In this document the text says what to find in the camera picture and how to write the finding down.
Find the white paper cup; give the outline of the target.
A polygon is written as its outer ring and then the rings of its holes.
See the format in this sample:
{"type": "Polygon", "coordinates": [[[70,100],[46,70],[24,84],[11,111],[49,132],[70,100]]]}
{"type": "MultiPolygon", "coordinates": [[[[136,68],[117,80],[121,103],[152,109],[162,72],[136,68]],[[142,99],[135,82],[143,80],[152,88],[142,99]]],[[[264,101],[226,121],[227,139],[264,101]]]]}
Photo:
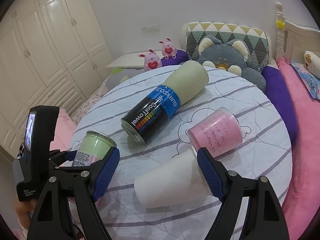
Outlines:
{"type": "Polygon", "coordinates": [[[148,209],[178,205],[212,194],[193,146],[138,176],[134,189],[140,204],[148,209]]]}

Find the cream wooden headboard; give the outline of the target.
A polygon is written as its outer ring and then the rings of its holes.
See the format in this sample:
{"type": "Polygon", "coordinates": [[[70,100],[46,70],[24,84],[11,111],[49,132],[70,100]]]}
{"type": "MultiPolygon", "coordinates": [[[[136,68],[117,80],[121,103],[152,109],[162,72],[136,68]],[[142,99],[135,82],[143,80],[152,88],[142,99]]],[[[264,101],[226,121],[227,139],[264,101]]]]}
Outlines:
{"type": "Polygon", "coordinates": [[[287,20],[283,14],[283,6],[275,3],[276,20],[285,22],[285,29],[277,28],[277,39],[274,44],[274,59],[286,58],[298,63],[304,63],[305,51],[311,51],[319,56],[319,30],[297,25],[287,20]]]}

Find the green pink clear can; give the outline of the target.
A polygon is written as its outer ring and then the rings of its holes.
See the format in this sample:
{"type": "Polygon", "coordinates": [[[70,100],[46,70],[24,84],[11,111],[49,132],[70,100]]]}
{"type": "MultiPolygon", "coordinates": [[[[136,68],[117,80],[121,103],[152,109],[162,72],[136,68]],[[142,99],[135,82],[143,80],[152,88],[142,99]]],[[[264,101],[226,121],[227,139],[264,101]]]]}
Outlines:
{"type": "Polygon", "coordinates": [[[72,166],[89,166],[102,160],[109,149],[116,146],[116,142],[103,133],[87,131],[73,159],[72,166]]]}

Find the rear pink bunny plush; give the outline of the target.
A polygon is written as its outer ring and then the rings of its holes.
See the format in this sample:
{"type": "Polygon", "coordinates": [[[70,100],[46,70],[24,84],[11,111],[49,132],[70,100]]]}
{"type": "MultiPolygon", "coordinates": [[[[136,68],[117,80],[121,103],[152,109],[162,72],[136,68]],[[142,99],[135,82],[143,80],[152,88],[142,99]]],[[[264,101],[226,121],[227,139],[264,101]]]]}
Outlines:
{"type": "Polygon", "coordinates": [[[162,55],[165,59],[169,59],[170,57],[176,59],[177,48],[169,37],[165,41],[158,41],[158,43],[162,45],[162,55]]]}

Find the pink bunny plush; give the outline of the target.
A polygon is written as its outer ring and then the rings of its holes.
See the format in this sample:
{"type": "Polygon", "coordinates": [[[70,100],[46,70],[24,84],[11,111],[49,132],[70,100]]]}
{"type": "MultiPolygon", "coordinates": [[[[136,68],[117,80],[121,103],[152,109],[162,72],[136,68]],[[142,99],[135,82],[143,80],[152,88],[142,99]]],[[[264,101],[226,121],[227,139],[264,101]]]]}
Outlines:
{"type": "Polygon", "coordinates": [[[158,43],[162,45],[162,55],[165,59],[169,59],[170,57],[176,59],[177,48],[169,37],[165,41],[158,41],[158,43]]]}
{"type": "Polygon", "coordinates": [[[148,49],[147,54],[139,54],[138,56],[144,59],[143,67],[146,72],[163,67],[160,57],[152,49],[148,49]]]}

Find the purple bed sheet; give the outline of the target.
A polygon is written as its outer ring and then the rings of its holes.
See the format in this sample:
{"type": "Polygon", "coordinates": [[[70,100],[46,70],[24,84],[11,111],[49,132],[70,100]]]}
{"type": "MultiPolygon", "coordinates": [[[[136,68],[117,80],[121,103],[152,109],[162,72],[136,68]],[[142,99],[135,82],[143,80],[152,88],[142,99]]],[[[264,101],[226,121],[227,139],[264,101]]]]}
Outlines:
{"type": "Polygon", "coordinates": [[[276,120],[285,128],[273,128],[269,133],[272,142],[290,140],[295,145],[298,126],[293,102],[284,78],[276,68],[266,66],[263,76],[267,90],[263,93],[255,85],[223,70],[207,68],[209,83],[193,100],[190,100],[161,129],[158,139],[188,142],[185,129],[203,120],[215,109],[225,107],[231,111],[241,126],[248,126],[252,139],[269,128],[276,120]]]}

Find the white dog plush toy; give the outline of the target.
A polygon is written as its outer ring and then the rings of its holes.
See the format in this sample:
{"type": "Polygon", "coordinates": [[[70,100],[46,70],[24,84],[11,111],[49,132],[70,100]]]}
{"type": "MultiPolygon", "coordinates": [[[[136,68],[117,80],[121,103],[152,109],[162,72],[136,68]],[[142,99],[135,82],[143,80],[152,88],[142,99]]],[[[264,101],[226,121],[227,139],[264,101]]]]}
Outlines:
{"type": "Polygon", "coordinates": [[[306,69],[317,79],[320,79],[320,58],[311,51],[304,53],[306,69]]]}

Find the striped white table cover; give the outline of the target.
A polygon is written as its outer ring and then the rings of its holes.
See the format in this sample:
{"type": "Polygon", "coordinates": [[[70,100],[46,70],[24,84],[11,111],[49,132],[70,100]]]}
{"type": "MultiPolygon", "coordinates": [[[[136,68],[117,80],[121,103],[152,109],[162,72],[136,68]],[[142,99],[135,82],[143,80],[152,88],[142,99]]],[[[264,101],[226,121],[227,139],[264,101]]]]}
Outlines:
{"type": "Polygon", "coordinates": [[[292,177],[291,141],[280,114],[255,85],[223,70],[208,68],[208,85],[183,105],[144,145],[132,140],[121,127],[121,118],[161,85],[175,71],[163,67],[139,74],[119,84],[99,100],[79,122],[69,143],[77,150],[88,131],[113,139],[120,162],[99,200],[99,213],[113,239],[204,239],[221,206],[202,181],[192,183],[197,198],[187,200],[187,191],[177,193],[181,204],[148,209],[135,194],[135,179],[165,166],[156,174],[156,183],[178,178],[188,182],[198,177],[196,153],[188,129],[216,109],[230,110],[243,132],[243,142],[219,157],[228,170],[244,178],[268,178],[278,200],[283,202],[292,177]]]}

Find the cream white wardrobe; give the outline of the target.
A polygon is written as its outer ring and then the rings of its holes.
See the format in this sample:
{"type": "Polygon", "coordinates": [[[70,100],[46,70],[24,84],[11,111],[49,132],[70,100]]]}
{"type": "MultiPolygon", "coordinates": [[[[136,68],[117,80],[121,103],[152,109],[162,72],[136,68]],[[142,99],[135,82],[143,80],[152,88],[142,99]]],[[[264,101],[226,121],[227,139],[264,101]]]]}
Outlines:
{"type": "Polygon", "coordinates": [[[1,21],[1,146],[17,154],[31,107],[74,116],[113,60],[90,0],[15,0],[1,21]]]}

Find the front pink bunny plush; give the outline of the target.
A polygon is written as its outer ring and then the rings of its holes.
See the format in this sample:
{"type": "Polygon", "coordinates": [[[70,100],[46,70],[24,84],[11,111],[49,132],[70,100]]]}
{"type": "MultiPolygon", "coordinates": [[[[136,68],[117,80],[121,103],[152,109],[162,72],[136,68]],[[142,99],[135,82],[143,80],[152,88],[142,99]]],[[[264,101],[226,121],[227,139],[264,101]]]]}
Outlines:
{"type": "Polygon", "coordinates": [[[139,54],[138,56],[144,59],[143,67],[146,72],[163,67],[160,57],[152,49],[148,49],[147,54],[139,54]]]}

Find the grey cat plush cushion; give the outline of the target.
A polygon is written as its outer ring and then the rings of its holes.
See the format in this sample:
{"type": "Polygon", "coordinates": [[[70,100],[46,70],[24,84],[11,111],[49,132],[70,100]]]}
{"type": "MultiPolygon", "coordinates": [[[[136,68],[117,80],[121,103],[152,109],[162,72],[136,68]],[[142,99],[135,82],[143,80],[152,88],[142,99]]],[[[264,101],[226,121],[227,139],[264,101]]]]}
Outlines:
{"type": "Polygon", "coordinates": [[[244,41],[233,39],[223,43],[213,35],[208,35],[201,40],[197,51],[197,61],[201,65],[233,73],[256,85],[261,91],[266,91],[266,80],[252,68],[249,49],[244,41]]]}

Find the pink clear plastic cup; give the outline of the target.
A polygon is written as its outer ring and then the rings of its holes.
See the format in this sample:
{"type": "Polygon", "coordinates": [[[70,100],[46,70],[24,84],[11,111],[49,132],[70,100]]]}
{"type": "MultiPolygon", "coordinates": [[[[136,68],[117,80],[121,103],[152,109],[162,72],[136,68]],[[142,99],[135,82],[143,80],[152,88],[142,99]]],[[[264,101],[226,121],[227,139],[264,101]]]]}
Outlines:
{"type": "Polygon", "coordinates": [[[214,158],[235,149],[243,140],[237,118],[225,107],[188,129],[187,136],[195,150],[205,147],[214,158]]]}

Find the pink embroidered quilt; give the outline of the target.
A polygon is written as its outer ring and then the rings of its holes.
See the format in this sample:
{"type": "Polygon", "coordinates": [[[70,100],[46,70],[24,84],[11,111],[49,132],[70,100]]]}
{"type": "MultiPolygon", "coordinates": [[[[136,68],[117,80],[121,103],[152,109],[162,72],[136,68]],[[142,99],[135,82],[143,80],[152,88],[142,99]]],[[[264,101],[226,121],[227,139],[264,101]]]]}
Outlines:
{"type": "Polygon", "coordinates": [[[50,143],[50,150],[68,150],[76,124],[69,117],[65,109],[60,109],[55,128],[54,140],[50,143]]]}

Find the yellow star sticker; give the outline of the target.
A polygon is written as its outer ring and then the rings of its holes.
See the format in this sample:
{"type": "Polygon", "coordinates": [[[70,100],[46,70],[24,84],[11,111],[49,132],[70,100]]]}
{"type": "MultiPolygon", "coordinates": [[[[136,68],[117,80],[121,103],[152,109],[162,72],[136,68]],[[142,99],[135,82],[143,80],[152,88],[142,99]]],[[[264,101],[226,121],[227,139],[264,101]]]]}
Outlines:
{"type": "Polygon", "coordinates": [[[285,29],[285,22],[282,22],[281,20],[276,20],[276,25],[278,29],[281,29],[281,30],[285,29]]]}

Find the white wall socket panel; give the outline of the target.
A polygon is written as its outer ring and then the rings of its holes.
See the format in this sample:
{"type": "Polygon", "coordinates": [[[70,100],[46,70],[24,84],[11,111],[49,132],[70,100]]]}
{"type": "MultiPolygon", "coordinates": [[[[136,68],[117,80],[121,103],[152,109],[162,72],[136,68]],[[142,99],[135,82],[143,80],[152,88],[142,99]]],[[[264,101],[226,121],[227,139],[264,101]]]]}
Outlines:
{"type": "Polygon", "coordinates": [[[143,33],[153,33],[159,31],[159,24],[148,25],[142,27],[143,33]]]}

